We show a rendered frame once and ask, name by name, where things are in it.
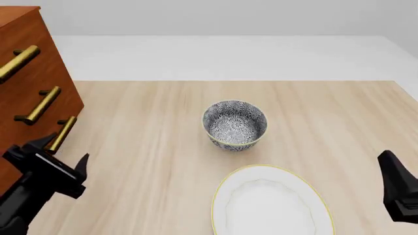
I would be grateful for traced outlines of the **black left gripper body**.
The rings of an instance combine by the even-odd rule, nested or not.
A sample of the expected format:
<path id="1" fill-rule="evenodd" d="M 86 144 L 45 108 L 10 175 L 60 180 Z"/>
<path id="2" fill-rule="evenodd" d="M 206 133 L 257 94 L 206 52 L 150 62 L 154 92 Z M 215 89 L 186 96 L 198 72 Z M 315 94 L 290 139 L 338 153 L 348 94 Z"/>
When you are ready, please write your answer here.
<path id="1" fill-rule="evenodd" d="M 24 145 L 13 145 L 4 152 L 3 158 L 21 173 L 30 172 L 46 187 L 62 195 L 77 199 L 86 189 L 83 185 L 84 181 L 78 180 L 74 168 L 67 166 L 51 154 L 26 154 Z"/>

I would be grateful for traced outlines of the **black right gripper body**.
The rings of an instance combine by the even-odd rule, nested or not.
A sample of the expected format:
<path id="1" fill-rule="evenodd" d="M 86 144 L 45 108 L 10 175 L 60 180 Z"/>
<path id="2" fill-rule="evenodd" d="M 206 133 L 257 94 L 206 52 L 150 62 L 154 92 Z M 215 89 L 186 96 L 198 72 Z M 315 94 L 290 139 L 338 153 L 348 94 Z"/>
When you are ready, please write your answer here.
<path id="1" fill-rule="evenodd" d="M 418 223 L 417 203 L 405 203 L 402 200 L 384 201 L 383 204 L 394 222 Z"/>

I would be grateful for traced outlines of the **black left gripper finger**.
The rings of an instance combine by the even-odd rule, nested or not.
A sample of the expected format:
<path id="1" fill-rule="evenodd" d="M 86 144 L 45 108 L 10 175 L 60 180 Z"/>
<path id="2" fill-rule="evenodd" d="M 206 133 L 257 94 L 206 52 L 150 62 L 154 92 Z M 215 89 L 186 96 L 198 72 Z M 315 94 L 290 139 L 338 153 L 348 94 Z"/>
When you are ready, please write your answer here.
<path id="1" fill-rule="evenodd" d="M 52 133 L 42 138 L 38 138 L 36 140 L 30 140 L 29 142 L 24 144 L 24 153 L 26 154 L 45 154 L 49 155 L 48 151 L 46 150 L 46 146 L 54 140 L 57 136 L 57 133 Z"/>
<path id="2" fill-rule="evenodd" d="M 77 173 L 79 181 L 85 181 L 87 179 L 87 165 L 88 165 L 89 154 L 85 154 L 75 166 L 74 171 Z"/>

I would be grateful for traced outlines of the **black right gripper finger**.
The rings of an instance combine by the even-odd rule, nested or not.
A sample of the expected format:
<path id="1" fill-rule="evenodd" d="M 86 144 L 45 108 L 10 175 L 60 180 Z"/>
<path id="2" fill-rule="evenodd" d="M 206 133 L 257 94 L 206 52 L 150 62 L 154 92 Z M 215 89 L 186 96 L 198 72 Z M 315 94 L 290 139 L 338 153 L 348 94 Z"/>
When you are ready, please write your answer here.
<path id="1" fill-rule="evenodd" d="M 418 204 L 418 178 L 411 174 L 391 150 L 378 156 L 383 178 L 383 201 Z"/>

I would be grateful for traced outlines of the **wooden cabinet with drawers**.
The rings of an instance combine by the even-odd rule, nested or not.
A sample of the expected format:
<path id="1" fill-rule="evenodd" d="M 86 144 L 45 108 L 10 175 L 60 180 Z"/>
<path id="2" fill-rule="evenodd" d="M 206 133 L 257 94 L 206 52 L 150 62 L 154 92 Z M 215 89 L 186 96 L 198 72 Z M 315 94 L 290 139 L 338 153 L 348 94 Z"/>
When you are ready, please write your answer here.
<path id="1" fill-rule="evenodd" d="M 3 153 L 58 133 L 55 154 L 84 107 L 39 10 L 0 7 L 0 196 L 22 175 Z"/>

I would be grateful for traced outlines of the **white plate with yellow rim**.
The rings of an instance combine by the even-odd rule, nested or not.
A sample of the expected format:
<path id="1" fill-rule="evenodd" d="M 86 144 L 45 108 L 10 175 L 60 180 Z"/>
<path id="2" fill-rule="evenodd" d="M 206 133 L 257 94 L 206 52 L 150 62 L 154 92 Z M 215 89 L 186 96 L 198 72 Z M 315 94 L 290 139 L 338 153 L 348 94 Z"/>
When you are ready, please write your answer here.
<path id="1" fill-rule="evenodd" d="M 211 205 L 214 235 L 336 235 L 321 195 L 278 166 L 253 164 L 231 172 Z"/>

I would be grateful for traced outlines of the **blue patterned bowl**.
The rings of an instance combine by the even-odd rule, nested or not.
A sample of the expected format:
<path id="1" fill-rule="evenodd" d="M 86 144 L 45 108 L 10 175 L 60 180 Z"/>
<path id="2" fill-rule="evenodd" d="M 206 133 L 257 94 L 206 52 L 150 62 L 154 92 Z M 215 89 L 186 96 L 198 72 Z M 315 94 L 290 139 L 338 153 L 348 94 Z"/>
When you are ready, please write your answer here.
<path id="1" fill-rule="evenodd" d="M 227 151 L 252 148 L 268 127 L 261 109 L 238 100 L 219 101 L 208 107 L 202 115 L 202 125 L 211 142 Z"/>

